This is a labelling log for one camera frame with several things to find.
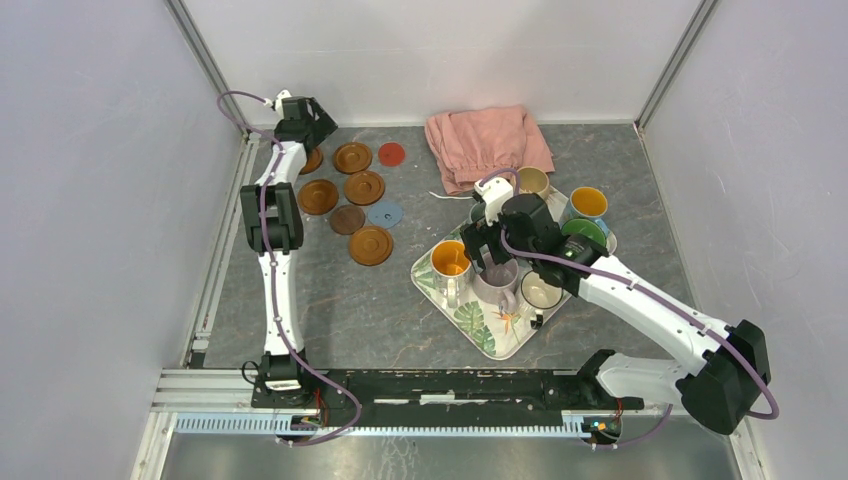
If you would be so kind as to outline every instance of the orange mug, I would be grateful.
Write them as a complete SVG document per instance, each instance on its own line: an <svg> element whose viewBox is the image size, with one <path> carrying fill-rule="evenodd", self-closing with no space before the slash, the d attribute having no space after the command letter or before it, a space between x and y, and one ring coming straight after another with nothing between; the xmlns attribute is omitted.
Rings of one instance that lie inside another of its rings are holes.
<svg viewBox="0 0 848 480"><path fill-rule="evenodd" d="M448 308L459 307L459 296L471 284L474 270L465 256L465 245L457 240L446 240L436 245L430 254L436 290L445 297Z"/></svg>

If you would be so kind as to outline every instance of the towel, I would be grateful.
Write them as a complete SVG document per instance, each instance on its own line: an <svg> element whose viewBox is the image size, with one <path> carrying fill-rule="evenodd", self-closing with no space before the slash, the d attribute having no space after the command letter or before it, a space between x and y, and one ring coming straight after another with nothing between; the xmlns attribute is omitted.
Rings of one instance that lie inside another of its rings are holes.
<svg viewBox="0 0 848 480"><path fill-rule="evenodd" d="M427 143L448 195L504 167L554 171L551 151L533 116L521 106L440 113L427 119Z"/></svg>

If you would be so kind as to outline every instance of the white tray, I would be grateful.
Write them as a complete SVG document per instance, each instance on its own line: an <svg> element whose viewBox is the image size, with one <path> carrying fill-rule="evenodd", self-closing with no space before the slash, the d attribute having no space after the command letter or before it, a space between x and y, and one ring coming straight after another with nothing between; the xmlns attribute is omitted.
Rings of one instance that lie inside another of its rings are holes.
<svg viewBox="0 0 848 480"><path fill-rule="evenodd" d="M565 210L568 203L568 197L563 195L558 190L551 188L551 194L548 196L548 209L551 211L551 216L558 219ZM463 227L459 225L452 232L447 234L441 241L444 240L461 240L459 231ZM618 246L618 240L615 234L610 232L607 238L607 250L610 253L615 252ZM433 253L431 248L421 258L415 261L412 265L410 274L412 283L421 290L421 293L429 299L433 305L438 308L448 320L465 335L468 340L477 347L480 352L491 358L492 360L506 360L515 355L515 352L522 345L530 340L537 330L530 328L530 319L521 318L520 315L504 315L501 316L498 312L498 306L484 302L474 293L474 290L469 286L459 297L459 308L448 308L447 301L444 296L435 288L433 279L433 268L430 266L430 254ZM519 261L519 278L530 270L528 263ZM554 308L548 310L545 314L545 324L565 302L571 298L571 294L565 292L562 300Z"/></svg>

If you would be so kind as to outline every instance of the black cable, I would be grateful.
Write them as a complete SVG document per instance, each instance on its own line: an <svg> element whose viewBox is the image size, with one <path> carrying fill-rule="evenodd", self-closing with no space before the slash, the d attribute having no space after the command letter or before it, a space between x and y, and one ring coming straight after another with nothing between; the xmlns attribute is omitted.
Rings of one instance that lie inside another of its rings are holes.
<svg viewBox="0 0 848 480"><path fill-rule="evenodd" d="M257 372L259 371L259 365L257 365L256 362L254 362L253 360L248 360L248 361L241 364L241 378L243 378L245 382L247 382L251 385L256 385L256 382L251 382L250 380L248 380L247 374L244 373L244 367L247 366L248 363L252 363L253 368L255 368Z"/></svg>

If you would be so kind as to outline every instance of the folded towel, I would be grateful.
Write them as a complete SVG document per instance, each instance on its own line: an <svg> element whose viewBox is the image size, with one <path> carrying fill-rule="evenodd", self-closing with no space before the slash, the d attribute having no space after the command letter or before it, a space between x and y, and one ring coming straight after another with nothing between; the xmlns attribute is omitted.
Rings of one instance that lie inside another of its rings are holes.
<svg viewBox="0 0 848 480"><path fill-rule="evenodd" d="M521 105L440 113L427 119L424 133L448 195L473 189L474 182L499 168L554 171L548 144Z"/></svg>

